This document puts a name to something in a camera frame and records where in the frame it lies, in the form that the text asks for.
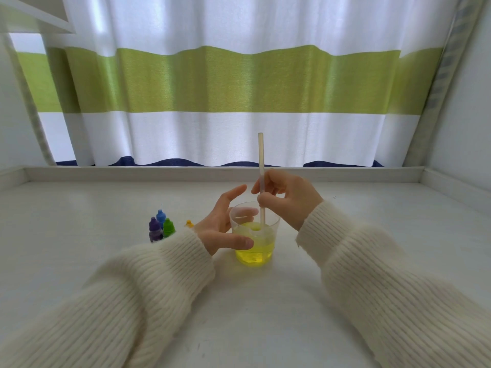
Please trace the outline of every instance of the cup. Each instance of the cup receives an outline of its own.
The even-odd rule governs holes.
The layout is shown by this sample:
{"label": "cup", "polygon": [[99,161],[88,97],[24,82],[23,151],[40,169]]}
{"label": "cup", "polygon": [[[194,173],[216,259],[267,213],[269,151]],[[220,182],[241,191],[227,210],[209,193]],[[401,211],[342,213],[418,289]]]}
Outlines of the cup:
{"label": "cup", "polygon": [[266,225],[261,227],[259,203],[242,203],[230,210],[230,226],[234,234],[250,237],[254,247],[249,250],[236,250],[235,256],[246,266],[258,267],[267,264],[273,255],[279,216],[265,209]]}

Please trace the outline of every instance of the tabletop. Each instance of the tabletop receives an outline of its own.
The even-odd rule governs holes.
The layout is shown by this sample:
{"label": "tabletop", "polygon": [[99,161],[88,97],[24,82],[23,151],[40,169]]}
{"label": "tabletop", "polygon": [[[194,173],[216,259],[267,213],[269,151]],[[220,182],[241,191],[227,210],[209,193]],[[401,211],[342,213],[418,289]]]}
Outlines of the tabletop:
{"label": "tabletop", "polygon": [[[162,208],[198,222],[234,182],[30,182],[0,193],[0,340],[80,289],[105,259],[148,242]],[[491,218],[417,183],[317,183],[354,219],[389,231],[421,266],[491,308]],[[253,201],[249,192],[232,205]],[[376,367],[322,288],[320,271],[280,223],[273,259],[214,258],[216,279],[157,367]]]}

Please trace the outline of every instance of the person's right hand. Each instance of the person's right hand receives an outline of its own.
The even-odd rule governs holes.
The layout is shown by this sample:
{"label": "person's right hand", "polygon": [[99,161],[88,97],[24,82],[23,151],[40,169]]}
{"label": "person's right hand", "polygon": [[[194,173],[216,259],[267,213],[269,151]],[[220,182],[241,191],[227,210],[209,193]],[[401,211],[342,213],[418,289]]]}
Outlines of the person's right hand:
{"label": "person's right hand", "polygon": [[[264,184],[265,192],[257,197],[259,205],[275,212],[297,231],[310,212],[323,201],[308,180],[280,169],[267,170]],[[251,190],[253,194],[258,192],[259,180]],[[283,193],[285,198],[276,196]]]}

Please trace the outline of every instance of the purple bottle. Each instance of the purple bottle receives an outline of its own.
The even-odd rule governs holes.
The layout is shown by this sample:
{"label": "purple bottle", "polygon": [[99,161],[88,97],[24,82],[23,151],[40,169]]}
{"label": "purple bottle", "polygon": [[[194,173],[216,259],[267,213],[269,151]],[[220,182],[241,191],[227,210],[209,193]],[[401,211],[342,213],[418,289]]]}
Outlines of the purple bottle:
{"label": "purple bottle", "polygon": [[160,222],[158,222],[155,217],[152,217],[152,220],[148,224],[148,229],[150,230],[148,236],[150,237],[151,243],[163,239],[163,233],[162,233],[162,228],[160,227]]}

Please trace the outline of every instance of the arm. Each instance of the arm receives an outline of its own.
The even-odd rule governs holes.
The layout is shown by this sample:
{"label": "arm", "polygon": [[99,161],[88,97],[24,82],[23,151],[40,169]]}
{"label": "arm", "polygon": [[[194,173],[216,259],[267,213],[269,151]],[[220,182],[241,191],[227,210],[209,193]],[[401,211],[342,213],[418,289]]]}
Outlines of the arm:
{"label": "arm", "polygon": [[214,275],[211,255],[190,229],[132,247],[7,341],[0,366],[151,367]]}
{"label": "arm", "polygon": [[357,227],[323,202],[297,242],[382,367],[491,366],[491,313],[411,265],[382,230]]}

